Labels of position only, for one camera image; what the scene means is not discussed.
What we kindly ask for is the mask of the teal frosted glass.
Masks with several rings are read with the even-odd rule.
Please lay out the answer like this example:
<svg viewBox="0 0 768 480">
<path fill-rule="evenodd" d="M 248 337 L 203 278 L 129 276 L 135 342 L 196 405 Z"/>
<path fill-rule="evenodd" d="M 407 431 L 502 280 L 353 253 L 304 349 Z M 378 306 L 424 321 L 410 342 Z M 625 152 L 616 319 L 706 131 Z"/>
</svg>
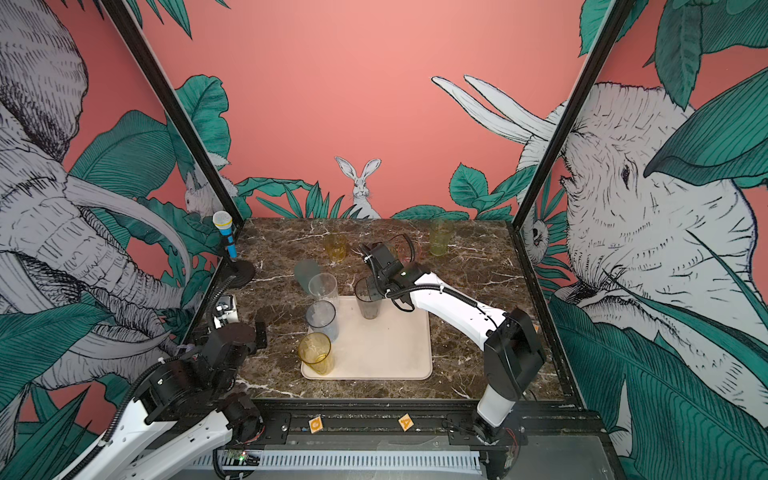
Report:
<svg viewBox="0 0 768 480">
<path fill-rule="evenodd" d="M 309 289 L 309 283 L 310 281 L 318 274 L 322 273 L 323 270 L 319 266 L 316 260 L 314 259 L 304 259 L 300 260 L 296 266 L 294 267 L 294 278 L 300 285 L 300 287 L 303 289 L 303 291 L 310 295 L 310 289 Z"/>
</svg>

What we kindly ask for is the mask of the blue grey plastic glass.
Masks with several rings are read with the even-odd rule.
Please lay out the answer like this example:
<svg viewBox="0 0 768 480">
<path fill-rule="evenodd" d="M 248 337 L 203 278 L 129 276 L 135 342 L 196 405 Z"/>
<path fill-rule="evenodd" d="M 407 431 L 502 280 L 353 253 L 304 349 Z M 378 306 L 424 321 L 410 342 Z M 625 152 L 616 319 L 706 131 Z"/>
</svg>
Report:
<svg viewBox="0 0 768 480">
<path fill-rule="evenodd" d="M 331 342 L 339 335 L 335 305 L 327 300 L 318 300 L 308 307 L 305 321 L 313 332 L 325 334 Z"/>
</svg>

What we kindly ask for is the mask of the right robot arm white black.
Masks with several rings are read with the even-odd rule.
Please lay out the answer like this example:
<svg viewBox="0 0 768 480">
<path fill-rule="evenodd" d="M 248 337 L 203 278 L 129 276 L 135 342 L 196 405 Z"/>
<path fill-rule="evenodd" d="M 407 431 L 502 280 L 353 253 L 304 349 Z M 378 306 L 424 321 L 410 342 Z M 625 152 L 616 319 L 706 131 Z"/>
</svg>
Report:
<svg viewBox="0 0 768 480">
<path fill-rule="evenodd" d="M 473 431 L 482 443 L 497 443 L 515 404 L 546 362 L 532 318 L 519 308 L 505 311 L 473 299 L 415 261 L 403 264 L 384 242 L 360 249 L 379 295 L 439 317 L 482 351 L 487 386 L 473 415 Z"/>
</svg>

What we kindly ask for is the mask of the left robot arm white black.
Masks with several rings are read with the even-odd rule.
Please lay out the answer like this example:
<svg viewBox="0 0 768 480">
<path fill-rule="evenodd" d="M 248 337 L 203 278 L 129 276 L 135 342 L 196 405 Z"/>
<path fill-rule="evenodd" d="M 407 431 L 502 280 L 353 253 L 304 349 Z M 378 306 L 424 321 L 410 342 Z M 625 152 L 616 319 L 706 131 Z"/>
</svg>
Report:
<svg viewBox="0 0 768 480">
<path fill-rule="evenodd" d="M 246 357 L 266 346 L 263 323 L 234 322 L 153 364 L 106 431 L 59 478 L 168 479 L 206 452 L 259 440 L 266 430 L 261 412 L 232 388 Z"/>
</svg>

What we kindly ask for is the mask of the beige square tray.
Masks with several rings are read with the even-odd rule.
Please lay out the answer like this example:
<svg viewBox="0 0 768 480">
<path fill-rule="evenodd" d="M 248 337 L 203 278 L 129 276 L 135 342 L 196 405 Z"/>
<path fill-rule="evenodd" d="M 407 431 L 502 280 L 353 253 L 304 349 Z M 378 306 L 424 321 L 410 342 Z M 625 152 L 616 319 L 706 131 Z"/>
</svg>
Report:
<svg viewBox="0 0 768 480">
<path fill-rule="evenodd" d="M 364 318 L 353 296 L 339 298 L 339 335 L 331 348 L 333 369 L 320 375 L 303 364 L 311 380 L 420 381 L 433 370 L 428 313 L 406 313 L 390 301 L 374 319 Z"/>
</svg>

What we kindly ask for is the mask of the tall light green glass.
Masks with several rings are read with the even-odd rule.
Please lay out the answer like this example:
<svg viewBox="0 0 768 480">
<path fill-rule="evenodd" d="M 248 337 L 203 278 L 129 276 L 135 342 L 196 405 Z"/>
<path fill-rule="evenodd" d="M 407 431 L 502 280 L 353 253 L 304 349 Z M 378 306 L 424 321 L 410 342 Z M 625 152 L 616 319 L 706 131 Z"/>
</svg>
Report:
<svg viewBox="0 0 768 480">
<path fill-rule="evenodd" d="M 446 219 L 435 219 L 430 223 L 429 252 L 432 256 L 440 257 L 448 253 L 449 244 L 454 234 L 454 222 Z"/>
</svg>

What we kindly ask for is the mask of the clear plastic glass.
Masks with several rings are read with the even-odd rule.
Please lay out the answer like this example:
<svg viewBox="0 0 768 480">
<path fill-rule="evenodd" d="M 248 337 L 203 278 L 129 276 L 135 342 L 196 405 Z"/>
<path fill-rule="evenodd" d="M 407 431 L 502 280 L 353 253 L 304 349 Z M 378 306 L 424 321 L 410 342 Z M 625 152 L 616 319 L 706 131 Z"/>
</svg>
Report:
<svg viewBox="0 0 768 480">
<path fill-rule="evenodd" d="M 310 294 L 316 300 L 325 300 L 335 307 L 339 305 L 338 284 L 334 275 L 323 272 L 313 276 L 309 283 Z"/>
</svg>

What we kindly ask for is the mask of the dark brown plastic glass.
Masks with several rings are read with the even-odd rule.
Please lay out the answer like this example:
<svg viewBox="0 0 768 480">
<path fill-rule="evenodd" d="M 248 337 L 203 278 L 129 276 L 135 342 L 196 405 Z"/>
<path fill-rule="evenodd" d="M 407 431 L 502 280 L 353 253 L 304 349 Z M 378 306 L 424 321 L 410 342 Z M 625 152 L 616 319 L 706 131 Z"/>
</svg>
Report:
<svg viewBox="0 0 768 480">
<path fill-rule="evenodd" d="M 358 308 L 365 319 L 375 319 L 380 312 L 383 296 L 378 291 L 375 278 L 368 276 L 357 281 L 354 294 Z"/>
</svg>

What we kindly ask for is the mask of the amber plastic glass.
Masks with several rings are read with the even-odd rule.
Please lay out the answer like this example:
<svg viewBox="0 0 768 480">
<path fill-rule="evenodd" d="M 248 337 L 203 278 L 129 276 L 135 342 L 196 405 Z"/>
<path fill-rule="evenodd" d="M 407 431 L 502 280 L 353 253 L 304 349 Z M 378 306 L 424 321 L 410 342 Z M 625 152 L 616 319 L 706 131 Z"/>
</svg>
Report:
<svg viewBox="0 0 768 480">
<path fill-rule="evenodd" d="M 298 345 L 298 356 L 304 365 L 318 375 L 327 375 L 334 368 L 332 342 L 320 332 L 305 335 Z"/>
</svg>

